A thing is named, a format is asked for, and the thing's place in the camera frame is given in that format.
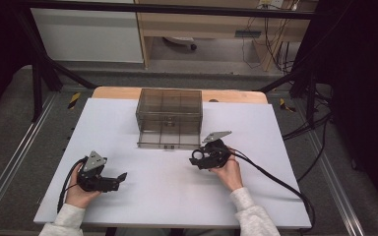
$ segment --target white tabletop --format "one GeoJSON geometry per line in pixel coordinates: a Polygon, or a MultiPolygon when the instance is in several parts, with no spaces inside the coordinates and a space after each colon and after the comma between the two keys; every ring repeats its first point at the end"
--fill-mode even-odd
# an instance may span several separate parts
{"type": "MultiPolygon", "coordinates": [[[[72,165],[95,150],[107,157],[102,176],[128,172],[117,192],[88,207],[84,223],[135,227],[238,227],[229,191],[208,170],[191,165],[192,150],[137,148],[138,100],[90,98],[43,198],[34,222],[54,221],[72,165]]],[[[298,190],[275,113],[268,104],[204,102],[201,139],[232,131],[224,143],[298,190]]],[[[310,227],[302,201],[239,160],[244,185],[278,228],[310,227]]]]}

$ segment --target person's arm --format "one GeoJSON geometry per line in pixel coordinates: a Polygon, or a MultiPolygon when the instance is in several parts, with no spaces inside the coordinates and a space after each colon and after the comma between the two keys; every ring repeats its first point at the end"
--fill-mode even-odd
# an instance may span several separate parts
{"type": "Polygon", "coordinates": [[[72,172],[70,188],[67,191],[66,203],[61,207],[53,223],[46,223],[39,236],[83,236],[80,226],[85,216],[86,207],[100,192],[86,192],[77,185],[78,172],[82,163],[72,172]]]}
{"type": "Polygon", "coordinates": [[[213,168],[222,183],[231,191],[229,195],[237,207],[235,217],[240,222],[242,236],[270,236],[280,235],[266,210],[257,206],[244,188],[241,179],[241,170],[235,156],[232,155],[223,168],[213,168]]]}

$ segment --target hand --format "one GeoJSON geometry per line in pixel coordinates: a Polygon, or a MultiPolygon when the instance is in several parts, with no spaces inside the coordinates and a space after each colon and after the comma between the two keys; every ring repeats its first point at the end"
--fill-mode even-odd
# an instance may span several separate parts
{"type": "Polygon", "coordinates": [[[73,170],[72,177],[70,178],[70,186],[67,191],[66,204],[79,208],[86,208],[93,199],[101,194],[99,191],[86,192],[79,185],[77,185],[78,172],[83,164],[79,163],[73,170]]]}
{"type": "Polygon", "coordinates": [[[243,187],[240,165],[233,154],[229,157],[225,166],[223,166],[222,168],[212,168],[210,169],[210,171],[216,173],[218,177],[220,177],[222,183],[231,192],[243,187]]]}

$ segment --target wall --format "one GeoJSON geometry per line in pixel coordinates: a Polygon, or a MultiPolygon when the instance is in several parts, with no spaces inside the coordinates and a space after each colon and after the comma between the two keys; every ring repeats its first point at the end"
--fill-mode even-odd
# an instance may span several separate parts
{"type": "Polygon", "coordinates": [[[143,63],[135,13],[31,10],[47,53],[54,60],[143,63]]]}

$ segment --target sleeve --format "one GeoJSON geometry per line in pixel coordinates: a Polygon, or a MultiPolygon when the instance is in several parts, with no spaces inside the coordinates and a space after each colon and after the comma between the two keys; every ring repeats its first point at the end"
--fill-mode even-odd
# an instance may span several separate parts
{"type": "Polygon", "coordinates": [[[234,190],[230,197],[237,207],[235,217],[240,222],[241,236],[280,235],[266,210],[254,204],[246,188],[234,190]]]}
{"type": "Polygon", "coordinates": [[[39,236],[83,236],[80,226],[84,216],[83,208],[64,204],[54,223],[46,223],[39,236]]]}

